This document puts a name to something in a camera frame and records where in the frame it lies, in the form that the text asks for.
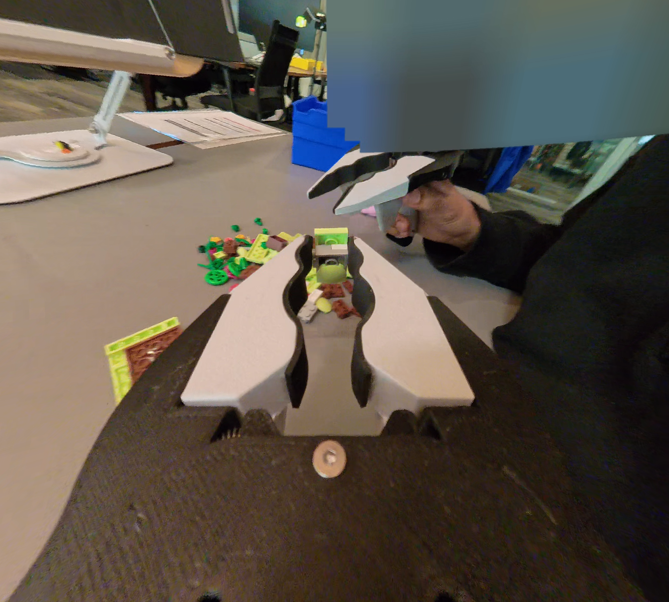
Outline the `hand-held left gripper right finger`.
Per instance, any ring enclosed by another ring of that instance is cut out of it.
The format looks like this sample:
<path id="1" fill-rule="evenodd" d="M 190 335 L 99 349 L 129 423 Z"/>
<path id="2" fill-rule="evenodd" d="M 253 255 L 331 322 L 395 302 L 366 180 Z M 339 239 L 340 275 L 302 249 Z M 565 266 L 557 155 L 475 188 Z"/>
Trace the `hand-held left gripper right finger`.
<path id="1" fill-rule="evenodd" d="M 471 407 L 474 392 L 438 319 L 441 301 L 357 237 L 348 241 L 348 271 L 360 315 L 351 385 L 375 431 L 396 412 Z"/>

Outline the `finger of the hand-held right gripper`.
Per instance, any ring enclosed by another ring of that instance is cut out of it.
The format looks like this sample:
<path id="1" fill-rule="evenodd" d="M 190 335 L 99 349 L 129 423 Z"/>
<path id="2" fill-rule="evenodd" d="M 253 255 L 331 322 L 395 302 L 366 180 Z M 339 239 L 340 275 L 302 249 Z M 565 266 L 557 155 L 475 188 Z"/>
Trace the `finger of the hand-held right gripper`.
<path id="1" fill-rule="evenodd" d="M 333 209 L 337 216 L 353 214 L 373 205 L 402 199 L 409 191 L 409 178 L 435 159 L 425 155 L 407 155 L 394 166 L 358 181 L 341 197 Z"/>
<path id="2" fill-rule="evenodd" d="M 336 189 L 347 191 L 356 183 L 366 181 L 394 165 L 391 152 L 363 153 L 352 150 L 343 155 L 309 190 L 307 198 L 313 200 Z"/>

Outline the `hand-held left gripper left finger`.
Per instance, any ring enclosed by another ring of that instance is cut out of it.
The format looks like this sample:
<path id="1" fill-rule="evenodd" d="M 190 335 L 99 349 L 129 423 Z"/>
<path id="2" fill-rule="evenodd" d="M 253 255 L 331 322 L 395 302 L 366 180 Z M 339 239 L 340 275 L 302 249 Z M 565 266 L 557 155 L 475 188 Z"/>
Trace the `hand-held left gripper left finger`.
<path id="1" fill-rule="evenodd" d="M 187 407 L 267 412 L 280 432 L 308 382 L 305 336 L 297 314 L 307 299 L 310 237 L 289 243 L 235 289 L 180 400 Z"/>

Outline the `lime brown brick chunk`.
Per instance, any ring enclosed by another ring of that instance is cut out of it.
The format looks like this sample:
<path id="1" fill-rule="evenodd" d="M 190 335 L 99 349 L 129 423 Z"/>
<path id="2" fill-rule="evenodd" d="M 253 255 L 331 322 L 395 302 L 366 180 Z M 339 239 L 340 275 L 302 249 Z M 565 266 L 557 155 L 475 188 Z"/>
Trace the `lime brown brick chunk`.
<path id="1" fill-rule="evenodd" d="M 314 267 L 322 284 L 340 284 L 348 277 L 348 229 L 314 229 Z"/>

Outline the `large lime brick assembly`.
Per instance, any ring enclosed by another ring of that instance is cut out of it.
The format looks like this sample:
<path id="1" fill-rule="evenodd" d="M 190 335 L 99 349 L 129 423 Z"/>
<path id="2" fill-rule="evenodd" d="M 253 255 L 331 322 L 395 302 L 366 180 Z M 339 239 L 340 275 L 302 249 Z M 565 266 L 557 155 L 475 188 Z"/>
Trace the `large lime brick assembly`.
<path id="1" fill-rule="evenodd" d="M 181 333 L 179 319 L 171 317 L 105 345 L 116 405 Z"/>

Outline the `person's right forearm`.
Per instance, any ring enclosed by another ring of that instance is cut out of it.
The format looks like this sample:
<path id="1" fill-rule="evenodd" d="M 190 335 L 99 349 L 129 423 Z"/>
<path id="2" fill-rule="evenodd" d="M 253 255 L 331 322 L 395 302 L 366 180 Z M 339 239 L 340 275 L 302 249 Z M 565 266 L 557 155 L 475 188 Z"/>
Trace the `person's right forearm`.
<path id="1" fill-rule="evenodd" d="M 473 207 L 480 221 L 473 244 L 462 250 L 423 239 L 430 264 L 445 274 L 522 293 L 532 267 L 561 237 L 562 228 L 541 223 L 523 211 L 489 212 Z"/>

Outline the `person's right hand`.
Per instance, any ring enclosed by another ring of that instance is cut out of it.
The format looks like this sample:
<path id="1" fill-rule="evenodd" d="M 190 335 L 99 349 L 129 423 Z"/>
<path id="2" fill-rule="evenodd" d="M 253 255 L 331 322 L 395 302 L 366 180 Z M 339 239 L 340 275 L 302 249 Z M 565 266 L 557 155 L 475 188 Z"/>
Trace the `person's right hand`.
<path id="1" fill-rule="evenodd" d="M 481 230 L 476 206 L 448 180 L 433 181 L 409 192 L 403 208 L 416 213 L 415 223 L 398 213 L 387 235 L 445 244 L 466 252 L 475 244 Z"/>

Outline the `blue plastic bin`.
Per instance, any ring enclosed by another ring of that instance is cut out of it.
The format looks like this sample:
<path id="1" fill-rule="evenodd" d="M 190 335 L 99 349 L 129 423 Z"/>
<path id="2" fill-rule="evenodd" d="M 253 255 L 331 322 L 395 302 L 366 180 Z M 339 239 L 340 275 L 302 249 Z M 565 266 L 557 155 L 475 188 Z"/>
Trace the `blue plastic bin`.
<path id="1" fill-rule="evenodd" d="M 319 172 L 328 171 L 358 141 L 345 138 L 344 128 L 328 126 L 327 102 L 308 96 L 292 103 L 291 163 Z"/>

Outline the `blue plastic object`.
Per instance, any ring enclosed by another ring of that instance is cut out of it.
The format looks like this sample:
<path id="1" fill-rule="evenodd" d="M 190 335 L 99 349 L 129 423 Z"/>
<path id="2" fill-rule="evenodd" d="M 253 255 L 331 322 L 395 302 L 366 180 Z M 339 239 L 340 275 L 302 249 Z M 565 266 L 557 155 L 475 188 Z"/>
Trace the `blue plastic object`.
<path id="1" fill-rule="evenodd" d="M 535 146 L 505 147 L 487 175 L 483 194 L 503 194 L 529 160 Z"/>

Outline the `pile of loose toy bricks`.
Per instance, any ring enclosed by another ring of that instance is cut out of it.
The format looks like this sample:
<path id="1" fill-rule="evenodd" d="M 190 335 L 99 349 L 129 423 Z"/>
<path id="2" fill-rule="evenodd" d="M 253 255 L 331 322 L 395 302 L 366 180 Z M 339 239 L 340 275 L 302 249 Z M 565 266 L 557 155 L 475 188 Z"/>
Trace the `pile of loose toy bricks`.
<path id="1" fill-rule="evenodd" d="M 230 282 L 230 290 L 269 263 L 289 244 L 302 237 L 301 234 L 291 235 L 286 232 L 271 234 L 263 228 L 256 237 L 250 238 L 240 233 L 237 225 L 232 226 L 231 230 L 233 236 L 225 239 L 211 236 L 206 244 L 197 248 L 200 254 L 207 257 L 205 263 L 199 264 L 206 270 L 205 281 L 217 287 Z M 306 296 L 302 300 L 302 306 L 307 296 L 314 289 L 318 289 L 320 284 L 322 283 L 316 280 L 313 256 L 311 267 L 305 277 Z M 341 285 L 346 294 L 343 299 L 353 305 L 354 280 L 349 270 L 347 280 L 341 282 Z"/>

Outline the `black office chair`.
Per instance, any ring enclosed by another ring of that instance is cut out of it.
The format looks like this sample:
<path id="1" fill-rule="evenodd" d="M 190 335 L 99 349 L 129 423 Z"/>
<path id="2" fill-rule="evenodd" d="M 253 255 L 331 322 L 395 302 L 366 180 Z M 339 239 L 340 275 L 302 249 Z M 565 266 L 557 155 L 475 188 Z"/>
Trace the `black office chair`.
<path id="1" fill-rule="evenodd" d="M 289 75 L 290 61 L 297 45 L 298 32 L 274 20 L 262 62 L 259 66 L 239 64 L 223 65 L 225 93 L 202 96 L 201 104 L 205 108 L 217 108 L 230 111 L 247 119 L 263 122 L 270 119 L 277 111 L 286 110 L 285 86 Z M 251 77 L 254 93 L 245 95 L 234 90 L 234 77 Z"/>

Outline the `laminated paper sheet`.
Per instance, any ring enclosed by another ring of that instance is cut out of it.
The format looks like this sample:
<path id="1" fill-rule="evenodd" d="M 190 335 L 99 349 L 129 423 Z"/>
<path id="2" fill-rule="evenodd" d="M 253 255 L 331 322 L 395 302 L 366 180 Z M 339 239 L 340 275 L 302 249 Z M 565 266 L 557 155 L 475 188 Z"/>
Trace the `laminated paper sheet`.
<path id="1" fill-rule="evenodd" d="M 233 146 L 288 135 L 273 123 L 256 122 L 217 109 L 129 112 L 120 113 L 119 116 L 199 149 Z"/>

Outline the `large black display screen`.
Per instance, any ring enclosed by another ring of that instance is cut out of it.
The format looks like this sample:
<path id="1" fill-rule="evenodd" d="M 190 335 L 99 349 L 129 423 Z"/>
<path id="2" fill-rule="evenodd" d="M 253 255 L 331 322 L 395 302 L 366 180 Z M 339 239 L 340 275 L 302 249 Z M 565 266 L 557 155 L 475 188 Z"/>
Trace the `large black display screen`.
<path id="1" fill-rule="evenodd" d="M 316 42 L 313 24 L 298 26 L 306 9 L 321 10 L 322 0 L 238 0 L 238 32 L 255 38 L 257 44 L 268 44 L 274 21 L 298 31 L 297 49 L 311 52 Z"/>

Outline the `person's black jacket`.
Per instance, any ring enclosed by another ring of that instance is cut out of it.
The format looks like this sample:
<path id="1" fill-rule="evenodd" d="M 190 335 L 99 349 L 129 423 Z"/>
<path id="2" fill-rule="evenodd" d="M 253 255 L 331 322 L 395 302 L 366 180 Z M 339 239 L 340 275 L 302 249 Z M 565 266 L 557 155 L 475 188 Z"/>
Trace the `person's black jacket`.
<path id="1" fill-rule="evenodd" d="M 573 492 L 648 601 L 668 600 L 668 136 L 564 216 L 495 331 Z"/>

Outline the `white monitor stand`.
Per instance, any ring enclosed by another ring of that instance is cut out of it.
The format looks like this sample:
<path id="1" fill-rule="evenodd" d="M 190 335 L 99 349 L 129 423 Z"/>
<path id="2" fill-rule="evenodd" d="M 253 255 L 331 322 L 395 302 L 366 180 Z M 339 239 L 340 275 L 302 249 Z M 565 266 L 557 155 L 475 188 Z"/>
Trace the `white monitor stand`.
<path id="1" fill-rule="evenodd" d="M 19 204 L 156 170 L 172 158 L 110 134 L 111 124 L 135 73 L 189 77 L 203 59 L 171 46 L 101 37 L 1 19 L 1 60 L 112 70 L 113 76 L 89 129 L 1 138 L 1 204 Z M 74 150 L 61 154 L 55 141 Z"/>

